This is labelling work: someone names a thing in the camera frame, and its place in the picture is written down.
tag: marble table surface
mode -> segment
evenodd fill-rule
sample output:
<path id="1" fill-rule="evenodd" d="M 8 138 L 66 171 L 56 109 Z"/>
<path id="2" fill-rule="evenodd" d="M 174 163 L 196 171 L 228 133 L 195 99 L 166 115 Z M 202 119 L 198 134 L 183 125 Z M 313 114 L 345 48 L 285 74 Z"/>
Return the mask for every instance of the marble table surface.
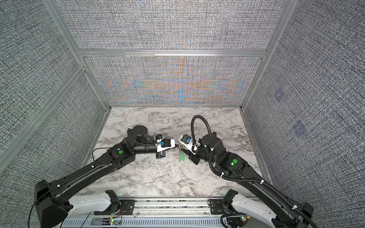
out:
<path id="1" fill-rule="evenodd" d="M 113 108 L 95 148 L 111 147 L 127 136 L 127 129 L 144 125 L 149 135 L 178 139 L 191 135 L 190 122 L 194 115 L 202 115 L 212 132 L 227 151 L 234 152 L 248 161 L 259 173 L 260 169 L 238 108 Z M 207 134 L 204 123 L 197 119 L 194 125 L 196 138 Z M 94 152 L 98 158 L 106 150 Z M 79 194 L 101 193 L 114 190 L 118 196 L 223 196 L 233 189 L 244 196 L 254 196 L 235 182 L 221 179 L 211 172 L 208 162 L 192 163 L 185 155 L 180 159 L 179 148 L 166 152 L 166 157 L 156 159 L 155 154 L 137 154 L 135 161 L 122 169 L 93 182 Z"/>

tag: white marble surface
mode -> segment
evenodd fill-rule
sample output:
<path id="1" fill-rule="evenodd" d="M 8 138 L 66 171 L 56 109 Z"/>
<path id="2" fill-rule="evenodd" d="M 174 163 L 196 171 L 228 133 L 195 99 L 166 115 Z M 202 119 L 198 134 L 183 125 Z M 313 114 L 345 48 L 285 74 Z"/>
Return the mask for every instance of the white marble surface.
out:
<path id="1" fill-rule="evenodd" d="M 190 122 L 197 114 L 208 121 L 228 151 L 241 156 L 261 174 L 238 108 L 113 108 L 95 148 L 119 143 L 127 136 L 127 129 L 135 125 L 146 126 L 153 137 L 162 134 L 163 138 L 178 142 L 181 135 L 191 135 Z M 207 134 L 200 119 L 195 121 L 194 130 L 197 139 Z M 95 151 L 95 158 L 105 151 Z M 137 154 L 134 162 L 100 178 L 79 194 L 114 190 L 118 196 L 223 196 L 234 189 L 254 196 L 237 183 L 214 175 L 208 162 L 195 165 L 186 155 L 181 161 L 180 153 L 179 148 L 171 149 L 161 159 L 156 159 L 155 154 Z"/>

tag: robotic arm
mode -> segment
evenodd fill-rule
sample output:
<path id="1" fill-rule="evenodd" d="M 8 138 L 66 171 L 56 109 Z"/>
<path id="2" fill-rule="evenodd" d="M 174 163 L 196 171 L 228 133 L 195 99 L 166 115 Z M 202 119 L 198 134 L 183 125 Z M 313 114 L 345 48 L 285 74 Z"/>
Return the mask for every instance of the robotic arm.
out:
<path id="1" fill-rule="evenodd" d="M 127 137 L 109 148 L 105 154 L 94 162 L 74 173 L 48 183 L 42 180 L 35 185 L 35 203 L 41 228 L 51 228 L 61 223 L 70 214 L 89 212 L 96 215 L 112 215 L 121 210 L 121 205 L 114 191 L 87 197 L 74 196 L 78 191 L 135 160 L 136 154 L 156 153 L 156 158 L 165 157 L 165 151 L 175 147 L 174 139 L 155 140 L 147 134 L 142 125 L 127 130 Z"/>
<path id="2" fill-rule="evenodd" d="M 195 140 L 194 135 L 195 119 L 201 119 L 208 130 L 208 134 L 199 141 Z M 226 151 L 216 132 L 211 133 L 204 117 L 199 115 L 193 117 L 191 135 L 191 137 L 186 134 L 182 135 L 179 142 L 187 148 L 182 151 L 193 163 L 198 165 L 200 160 L 208 161 L 214 174 L 225 180 L 237 182 L 269 207 L 257 205 L 256 202 L 245 198 L 236 191 L 229 190 L 223 198 L 223 207 L 227 213 L 237 215 L 239 212 L 243 212 L 242 215 L 248 214 L 256 217 L 272 228 L 305 228 L 308 224 L 317 227 L 311 220 L 314 209 L 310 204 L 307 202 L 300 204 L 289 198 L 264 180 L 247 161 L 237 154 Z"/>

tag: black bracket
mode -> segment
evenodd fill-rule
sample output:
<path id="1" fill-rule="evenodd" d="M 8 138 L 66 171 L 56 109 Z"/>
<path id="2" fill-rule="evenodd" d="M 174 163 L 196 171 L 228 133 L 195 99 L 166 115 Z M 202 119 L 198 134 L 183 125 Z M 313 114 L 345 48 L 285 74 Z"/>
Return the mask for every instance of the black bracket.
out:
<path id="1" fill-rule="evenodd" d="M 132 215 L 135 200 L 119 200 L 119 201 L 120 205 L 124 207 L 122 210 L 122 215 Z"/>
<path id="2" fill-rule="evenodd" d="M 210 207 L 210 213 L 212 215 L 223 215 L 226 214 L 223 208 L 223 201 L 222 200 L 213 200 L 209 199 L 208 204 Z"/>

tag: gray fabric panel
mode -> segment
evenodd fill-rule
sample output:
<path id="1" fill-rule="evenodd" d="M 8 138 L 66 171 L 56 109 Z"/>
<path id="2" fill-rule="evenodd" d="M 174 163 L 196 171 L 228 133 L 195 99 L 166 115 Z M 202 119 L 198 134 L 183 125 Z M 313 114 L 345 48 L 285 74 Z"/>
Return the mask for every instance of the gray fabric panel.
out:
<path id="1" fill-rule="evenodd" d="M 285 0 L 56 0 L 82 49 L 265 50 Z"/>
<path id="2" fill-rule="evenodd" d="M 112 106 L 240 105 L 257 57 L 87 57 Z"/>
<path id="3" fill-rule="evenodd" d="M 364 12 L 299 1 L 247 107 L 274 185 L 322 228 L 364 227 Z"/>
<path id="4" fill-rule="evenodd" d="M 81 167 L 104 113 L 85 75 L 81 75 L 0 176 L 0 227 L 27 227 L 35 184 L 42 179 L 53 181 Z M 31 227 L 39 227 L 35 209 Z"/>
<path id="5" fill-rule="evenodd" d="M 78 67 L 41 0 L 0 1 L 0 153 Z"/>

